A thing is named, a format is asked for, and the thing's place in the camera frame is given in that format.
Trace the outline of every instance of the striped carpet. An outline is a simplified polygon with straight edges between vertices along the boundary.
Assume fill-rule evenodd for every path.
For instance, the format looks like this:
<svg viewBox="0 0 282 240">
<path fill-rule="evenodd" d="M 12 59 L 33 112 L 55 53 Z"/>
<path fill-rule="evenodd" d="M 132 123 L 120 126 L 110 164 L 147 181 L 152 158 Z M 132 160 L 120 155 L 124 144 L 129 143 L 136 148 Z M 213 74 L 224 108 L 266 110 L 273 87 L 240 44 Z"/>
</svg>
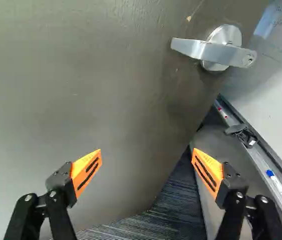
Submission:
<svg viewBox="0 0 282 240">
<path fill-rule="evenodd" d="M 77 238 L 205 240 L 204 220 L 190 158 L 191 152 L 187 148 L 149 211 L 77 232 Z"/>
</svg>

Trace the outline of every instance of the lever handle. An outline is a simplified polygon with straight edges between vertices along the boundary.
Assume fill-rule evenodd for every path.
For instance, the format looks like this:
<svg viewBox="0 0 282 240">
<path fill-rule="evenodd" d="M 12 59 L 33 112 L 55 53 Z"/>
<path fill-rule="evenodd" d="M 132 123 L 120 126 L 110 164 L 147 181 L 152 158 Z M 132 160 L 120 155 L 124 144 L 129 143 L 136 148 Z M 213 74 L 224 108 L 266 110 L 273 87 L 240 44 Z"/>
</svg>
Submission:
<svg viewBox="0 0 282 240">
<path fill-rule="evenodd" d="M 202 60 L 209 71 L 223 71 L 229 66 L 248 68 L 256 60 L 256 51 L 241 48 L 242 35 L 233 25 L 222 25 L 208 41 L 172 38 L 171 48 L 191 58 Z"/>
</svg>

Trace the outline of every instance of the bolt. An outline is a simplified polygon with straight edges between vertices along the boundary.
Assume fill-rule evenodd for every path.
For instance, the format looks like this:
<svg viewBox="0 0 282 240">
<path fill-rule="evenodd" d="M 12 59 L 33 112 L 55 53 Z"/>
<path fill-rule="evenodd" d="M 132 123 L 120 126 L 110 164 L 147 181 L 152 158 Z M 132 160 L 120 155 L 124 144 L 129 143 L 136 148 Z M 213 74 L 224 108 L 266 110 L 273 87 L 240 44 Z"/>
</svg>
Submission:
<svg viewBox="0 0 282 240">
<path fill-rule="evenodd" d="M 242 198 L 243 198 L 243 194 L 240 193 L 239 191 L 236 192 L 236 196 L 237 196 L 239 199 L 242 199 Z"/>
<path fill-rule="evenodd" d="M 55 192 L 55 191 L 51 191 L 50 197 L 52 198 L 52 197 L 54 197 L 55 195 L 56 195 L 56 192 Z"/>
<path fill-rule="evenodd" d="M 31 200 L 31 198 L 32 198 L 32 195 L 28 194 L 25 198 L 25 201 L 28 202 L 29 200 Z"/>
<path fill-rule="evenodd" d="M 262 196 L 261 201 L 265 204 L 267 204 L 269 201 L 266 199 L 266 197 Z"/>
</svg>

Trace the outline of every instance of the door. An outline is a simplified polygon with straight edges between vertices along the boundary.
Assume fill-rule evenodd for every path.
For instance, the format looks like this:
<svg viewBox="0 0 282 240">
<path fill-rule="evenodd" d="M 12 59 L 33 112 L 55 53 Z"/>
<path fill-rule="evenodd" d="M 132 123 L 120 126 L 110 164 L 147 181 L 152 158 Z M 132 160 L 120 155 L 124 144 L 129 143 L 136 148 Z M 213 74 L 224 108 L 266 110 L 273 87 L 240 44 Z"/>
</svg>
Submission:
<svg viewBox="0 0 282 240">
<path fill-rule="evenodd" d="M 0 238 L 18 197 L 98 148 L 75 229 L 148 209 L 227 76 L 171 50 L 172 37 L 234 24 L 244 47 L 266 2 L 0 1 Z"/>
</svg>

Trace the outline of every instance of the blue marker cap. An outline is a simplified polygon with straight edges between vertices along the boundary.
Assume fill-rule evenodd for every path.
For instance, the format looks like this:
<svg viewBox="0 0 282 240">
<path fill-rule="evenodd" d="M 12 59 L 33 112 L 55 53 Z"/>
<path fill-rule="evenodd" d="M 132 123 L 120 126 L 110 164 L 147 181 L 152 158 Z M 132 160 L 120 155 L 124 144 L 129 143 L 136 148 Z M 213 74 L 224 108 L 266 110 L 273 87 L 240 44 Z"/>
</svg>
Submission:
<svg viewBox="0 0 282 240">
<path fill-rule="evenodd" d="M 270 178 L 270 177 L 274 176 L 274 173 L 272 172 L 272 170 L 268 169 L 268 170 L 266 170 L 266 175 L 268 175 L 269 178 Z"/>
</svg>

